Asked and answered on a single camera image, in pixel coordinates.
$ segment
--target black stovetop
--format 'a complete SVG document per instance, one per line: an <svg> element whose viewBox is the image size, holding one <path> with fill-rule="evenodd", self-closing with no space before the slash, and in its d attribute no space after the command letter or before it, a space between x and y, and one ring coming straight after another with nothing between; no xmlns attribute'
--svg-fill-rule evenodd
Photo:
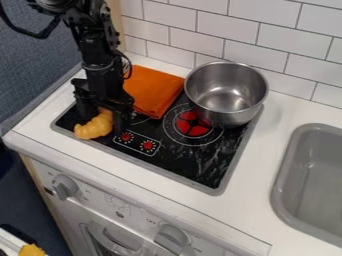
<svg viewBox="0 0 342 256"><path fill-rule="evenodd" d="M55 125L69 132L79 123L73 106ZM137 115L121 137L113 133L93 141L131 157L160 167L164 172L217 189L232 168L228 168L248 125L223 130L212 128L191 111L181 95L162 120Z"/></svg>

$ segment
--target oven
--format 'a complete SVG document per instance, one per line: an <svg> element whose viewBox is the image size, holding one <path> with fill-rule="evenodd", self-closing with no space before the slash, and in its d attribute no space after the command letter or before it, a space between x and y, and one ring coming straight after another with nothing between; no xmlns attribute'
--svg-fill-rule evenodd
<svg viewBox="0 0 342 256"><path fill-rule="evenodd" d="M237 256L145 209L32 162L75 256Z"/></svg>

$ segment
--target yellow object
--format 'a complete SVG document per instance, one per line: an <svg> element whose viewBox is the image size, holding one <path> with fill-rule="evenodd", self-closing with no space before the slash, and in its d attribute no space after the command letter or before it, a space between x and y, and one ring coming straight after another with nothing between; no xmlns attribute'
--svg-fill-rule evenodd
<svg viewBox="0 0 342 256"><path fill-rule="evenodd" d="M99 111L100 114L91 119L86 125L75 125L76 137L91 140L106 136L113 130L113 112L105 108L99 108Z"/></svg>
<svg viewBox="0 0 342 256"><path fill-rule="evenodd" d="M35 244L24 245L21 247L19 256L45 256L45 252Z"/></svg>

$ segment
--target stainless steel bowl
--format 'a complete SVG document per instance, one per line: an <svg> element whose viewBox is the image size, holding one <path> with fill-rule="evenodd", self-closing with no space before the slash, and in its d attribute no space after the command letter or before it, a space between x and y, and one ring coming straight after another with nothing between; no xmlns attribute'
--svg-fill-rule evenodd
<svg viewBox="0 0 342 256"><path fill-rule="evenodd" d="M216 127L234 127L248 123L259 112L268 84L248 65L212 62L188 75L185 93L200 117Z"/></svg>

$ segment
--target white tile wall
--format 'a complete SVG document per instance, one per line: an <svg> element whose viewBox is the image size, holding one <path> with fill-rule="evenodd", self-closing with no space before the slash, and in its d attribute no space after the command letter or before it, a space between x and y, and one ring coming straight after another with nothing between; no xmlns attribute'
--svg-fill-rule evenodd
<svg viewBox="0 0 342 256"><path fill-rule="evenodd" d="M331 62L291 54L285 73L342 87L342 65Z"/></svg>
<svg viewBox="0 0 342 256"><path fill-rule="evenodd" d="M304 4L298 28L332 36L342 36L341 13L341 10Z"/></svg>
<svg viewBox="0 0 342 256"><path fill-rule="evenodd" d="M313 101L342 108L342 90L337 87L318 84Z"/></svg>
<svg viewBox="0 0 342 256"><path fill-rule="evenodd" d="M145 19L173 27L195 30L196 11L151 1L144 2Z"/></svg>
<svg viewBox="0 0 342 256"><path fill-rule="evenodd" d="M123 29L126 35L167 44L169 28L159 24L122 17Z"/></svg>
<svg viewBox="0 0 342 256"><path fill-rule="evenodd" d="M299 0L299 2L317 4L322 6L329 6L342 9L341 0Z"/></svg>
<svg viewBox="0 0 342 256"><path fill-rule="evenodd" d="M170 46L147 42L149 57L176 64L186 68L194 68L195 53Z"/></svg>
<svg viewBox="0 0 342 256"><path fill-rule="evenodd" d="M342 63L342 39L334 39L328 55L328 60Z"/></svg>
<svg viewBox="0 0 342 256"><path fill-rule="evenodd" d="M171 45L186 50L222 57L223 39L171 28Z"/></svg>
<svg viewBox="0 0 342 256"><path fill-rule="evenodd" d="M126 16L142 19L142 0L121 0L121 13Z"/></svg>
<svg viewBox="0 0 342 256"><path fill-rule="evenodd" d="M199 53L196 54L196 67L213 62L213 61L222 61L222 59L199 54Z"/></svg>
<svg viewBox="0 0 342 256"><path fill-rule="evenodd" d="M279 0L230 0L229 14L249 20L295 27L299 3Z"/></svg>
<svg viewBox="0 0 342 256"><path fill-rule="evenodd" d="M283 72L287 53L254 45L226 41L224 58L252 66Z"/></svg>
<svg viewBox="0 0 342 256"><path fill-rule="evenodd" d="M198 13L198 31L205 34L255 43L258 28L257 22L206 12Z"/></svg>
<svg viewBox="0 0 342 256"><path fill-rule="evenodd" d="M342 108L342 0L121 4L129 51L188 68L245 62L274 91Z"/></svg>
<svg viewBox="0 0 342 256"><path fill-rule="evenodd" d="M272 91L310 100L316 82L258 69L265 76Z"/></svg>
<svg viewBox="0 0 342 256"><path fill-rule="evenodd" d="M258 45L324 59L331 37L262 24Z"/></svg>
<svg viewBox="0 0 342 256"><path fill-rule="evenodd" d="M127 51L134 52L144 56L147 55L145 40L134 38L131 36L125 36L125 41Z"/></svg>
<svg viewBox="0 0 342 256"><path fill-rule="evenodd" d="M221 14L228 10L228 0L170 0L170 4Z"/></svg>

